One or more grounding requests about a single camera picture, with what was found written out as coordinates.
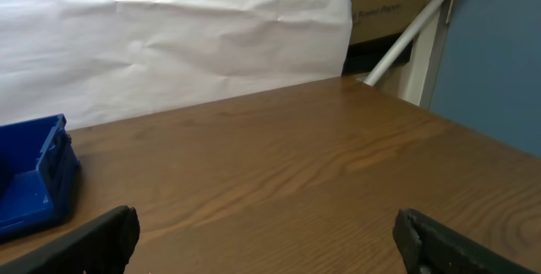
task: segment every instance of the white rod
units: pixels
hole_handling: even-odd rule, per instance
[[[407,44],[415,37],[415,35],[423,28],[424,24],[429,20],[430,16],[434,14],[436,10],[444,0],[431,0],[429,4],[417,15],[413,22],[407,27],[407,29],[400,35],[391,49],[387,51],[385,56],[366,77],[364,83],[367,85],[375,85],[380,80],[381,76],[387,71],[387,69],[395,62],[396,58],[402,53]]]

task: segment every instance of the table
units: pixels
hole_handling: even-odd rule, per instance
[[[404,273],[391,229],[411,207],[541,271],[541,161],[352,79],[71,135],[74,218],[0,263],[128,205],[127,273]]]

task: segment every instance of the blue bin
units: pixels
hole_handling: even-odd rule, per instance
[[[0,242],[69,214],[79,162],[63,114],[0,127]]]

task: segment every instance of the white backdrop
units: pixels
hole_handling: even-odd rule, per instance
[[[349,0],[0,0],[0,124],[70,129],[340,75]]]

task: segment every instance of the wrinkled paper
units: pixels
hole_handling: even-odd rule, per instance
[[[0,124],[71,129],[339,76],[349,0],[0,0]]]

